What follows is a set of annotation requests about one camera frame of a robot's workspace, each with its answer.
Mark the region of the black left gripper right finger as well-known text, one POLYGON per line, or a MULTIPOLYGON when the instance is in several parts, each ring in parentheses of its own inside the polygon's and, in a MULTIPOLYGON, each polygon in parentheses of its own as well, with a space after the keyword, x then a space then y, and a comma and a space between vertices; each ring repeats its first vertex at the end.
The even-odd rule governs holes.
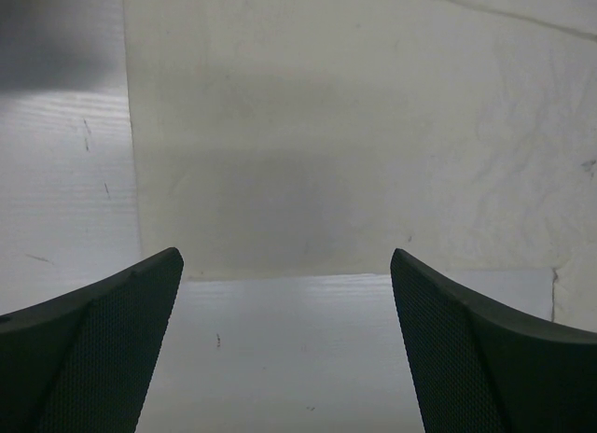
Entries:
POLYGON ((425 431, 595 431, 595 333, 508 307, 402 249, 390 269, 425 431))

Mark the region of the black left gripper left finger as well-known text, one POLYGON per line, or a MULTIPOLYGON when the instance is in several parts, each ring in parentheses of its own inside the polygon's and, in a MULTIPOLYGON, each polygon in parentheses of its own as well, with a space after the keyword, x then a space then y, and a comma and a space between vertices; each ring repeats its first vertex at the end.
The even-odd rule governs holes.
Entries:
POLYGON ((183 267, 170 247, 2 315, 2 431, 135 431, 183 267))

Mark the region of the white t shirt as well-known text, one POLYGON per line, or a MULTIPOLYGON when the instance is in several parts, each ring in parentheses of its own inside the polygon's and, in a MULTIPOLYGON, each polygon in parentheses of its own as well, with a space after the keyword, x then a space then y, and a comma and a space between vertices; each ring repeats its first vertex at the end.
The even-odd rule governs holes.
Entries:
POLYGON ((596 327, 596 0, 123 0, 142 251, 547 268, 596 327))

